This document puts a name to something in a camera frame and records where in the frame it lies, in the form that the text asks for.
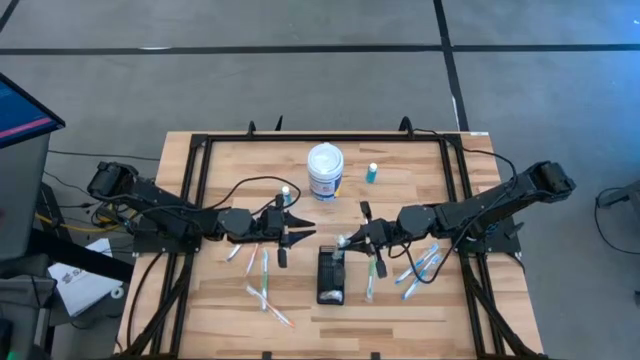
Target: gray concrete floor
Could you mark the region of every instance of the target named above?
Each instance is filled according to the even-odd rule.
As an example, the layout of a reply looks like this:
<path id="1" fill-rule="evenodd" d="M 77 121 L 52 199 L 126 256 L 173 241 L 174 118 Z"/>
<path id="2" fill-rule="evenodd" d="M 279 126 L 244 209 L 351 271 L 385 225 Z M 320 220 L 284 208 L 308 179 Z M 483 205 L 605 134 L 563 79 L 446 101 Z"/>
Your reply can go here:
<path id="1" fill-rule="evenodd" d="M 8 4 L 0 1 L 0 6 Z M 454 45 L 640 42 L 637 1 L 445 0 Z M 439 44 L 431 1 L 21 0 L 0 48 Z M 606 247 L 593 200 L 640 179 L 638 52 L 457 53 L 471 130 L 522 170 L 559 161 L 578 188 L 518 214 L 527 281 L 545 351 L 635 359 L 640 261 Z M 170 130 L 457 129 L 441 53 L 0 56 L 0 69 L 67 121 L 51 148 L 159 156 Z M 132 161 L 144 175 L 156 164 Z M 49 156 L 83 186 L 95 159 Z M 504 178 L 509 175 L 501 165 Z M 61 203 L 85 201 L 54 186 Z M 86 216 L 69 210 L 68 216 Z M 618 246 L 640 251 L 626 205 L 601 213 Z M 106 356 L 118 321 L 62 328 L 54 357 Z"/>

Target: small blue bottle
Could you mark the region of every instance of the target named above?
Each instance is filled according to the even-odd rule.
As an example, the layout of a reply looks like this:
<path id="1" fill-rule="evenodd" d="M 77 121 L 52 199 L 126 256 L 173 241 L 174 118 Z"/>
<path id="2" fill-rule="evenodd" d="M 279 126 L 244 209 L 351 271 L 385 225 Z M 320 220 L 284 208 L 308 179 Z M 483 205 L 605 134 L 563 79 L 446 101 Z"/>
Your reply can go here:
<path id="1" fill-rule="evenodd" d="M 369 164 L 369 168 L 367 169 L 367 177 L 366 180 L 369 184 L 373 184 L 376 181 L 376 174 L 378 173 L 378 165 L 376 163 Z"/>
<path id="2" fill-rule="evenodd" d="M 291 191 L 288 186 L 282 187 L 282 196 L 284 197 L 284 205 L 291 204 Z"/>

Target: monitor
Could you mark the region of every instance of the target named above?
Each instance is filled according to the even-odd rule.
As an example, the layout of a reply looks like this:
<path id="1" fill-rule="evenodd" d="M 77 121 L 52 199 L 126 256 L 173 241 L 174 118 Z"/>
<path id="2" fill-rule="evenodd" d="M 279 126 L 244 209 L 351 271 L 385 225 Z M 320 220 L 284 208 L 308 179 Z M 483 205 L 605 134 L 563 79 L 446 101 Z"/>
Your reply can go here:
<path id="1" fill-rule="evenodd" d="M 64 125 L 56 114 L 0 73 L 0 149 Z"/>

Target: toothbrush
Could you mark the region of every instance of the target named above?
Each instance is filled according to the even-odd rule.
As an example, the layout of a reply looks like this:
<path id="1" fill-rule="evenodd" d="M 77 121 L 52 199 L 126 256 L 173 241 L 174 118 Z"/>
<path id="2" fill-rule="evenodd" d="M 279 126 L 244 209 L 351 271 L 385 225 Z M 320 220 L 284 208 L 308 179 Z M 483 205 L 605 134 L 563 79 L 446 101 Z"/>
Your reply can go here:
<path id="1" fill-rule="evenodd" d="M 267 298 L 267 284 L 269 282 L 269 253 L 262 249 L 262 296 Z M 267 304 L 263 301 L 260 305 L 262 311 L 267 311 Z"/>
<path id="2" fill-rule="evenodd" d="M 233 260 L 233 258 L 236 257 L 241 247 L 242 245 L 236 245 L 233 247 L 233 250 L 231 250 L 231 252 L 229 253 L 229 256 L 227 256 L 227 262 L 231 262 L 231 260 Z"/>
<path id="3" fill-rule="evenodd" d="M 257 297 L 258 299 L 260 299 L 261 301 L 263 301 L 265 304 L 267 304 L 267 307 L 269 308 L 269 310 L 271 310 L 271 312 L 273 313 L 273 315 L 276 317 L 276 319 L 278 319 L 281 323 L 290 326 L 290 327 L 295 327 L 295 324 L 293 322 L 291 322 L 289 319 L 287 319 L 286 316 L 284 316 L 283 313 L 281 313 L 280 311 L 278 311 L 278 309 L 274 308 L 273 305 L 269 304 L 269 302 L 267 301 L 267 299 L 265 299 L 262 294 L 260 294 L 258 292 L 258 290 L 254 289 L 251 285 L 247 285 L 247 292 L 255 297 Z"/>
<path id="4" fill-rule="evenodd" d="M 367 294 L 364 300 L 368 303 L 373 302 L 373 277 L 376 274 L 376 259 L 371 257 L 369 260 L 369 283 L 367 284 Z"/>
<path id="5" fill-rule="evenodd" d="M 437 264 L 439 261 L 440 261 L 440 255 L 435 255 L 433 258 L 431 258 L 431 261 L 429 261 L 429 263 L 424 266 L 424 269 L 420 271 L 420 277 L 423 278 L 425 275 L 427 275 L 427 271 L 429 270 L 429 267 L 431 265 Z M 414 290 L 418 287 L 419 284 L 420 284 L 420 280 L 418 280 L 417 278 L 414 279 L 411 286 L 409 286 L 407 291 L 405 291 L 405 293 L 402 295 L 402 300 L 407 300 L 409 297 L 411 297 Z"/>
<path id="6" fill-rule="evenodd" d="M 436 251 L 438 251 L 438 244 L 433 244 L 431 245 L 431 248 L 427 251 L 425 251 L 422 256 L 420 256 L 420 259 L 418 259 L 418 262 L 416 262 L 416 269 L 419 269 L 420 266 L 422 266 L 422 264 L 424 264 L 425 261 L 427 261 L 429 259 L 429 257 L 431 257 L 433 254 L 436 253 Z M 396 279 L 395 284 L 398 285 L 401 282 L 404 281 L 404 279 L 407 278 L 407 276 L 409 276 L 411 273 L 413 273 L 413 269 L 411 268 L 411 266 L 409 266 L 409 268 L 402 273 L 402 275 L 398 276 L 398 278 Z"/>
<path id="7" fill-rule="evenodd" d="M 259 246 L 260 246 L 259 244 L 256 244 L 256 246 L 253 248 L 253 254 L 251 254 L 251 258 L 249 259 L 249 264 L 247 264 L 247 271 L 244 273 L 244 277 L 249 276 L 249 272 L 253 267 L 253 261 L 256 259 L 256 254 L 258 253 Z"/>

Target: white paper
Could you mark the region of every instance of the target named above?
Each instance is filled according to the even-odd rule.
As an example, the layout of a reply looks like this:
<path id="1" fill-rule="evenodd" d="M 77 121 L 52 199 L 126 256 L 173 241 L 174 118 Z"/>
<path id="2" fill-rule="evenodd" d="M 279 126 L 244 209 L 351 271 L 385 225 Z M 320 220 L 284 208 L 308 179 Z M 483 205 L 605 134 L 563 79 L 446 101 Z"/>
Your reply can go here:
<path id="1" fill-rule="evenodd" d="M 111 255 L 109 239 L 102 238 L 86 246 L 87 249 Z M 58 281 L 58 292 L 70 316 L 77 316 L 98 302 L 122 281 L 96 275 L 65 264 L 49 267 L 51 277 Z"/>

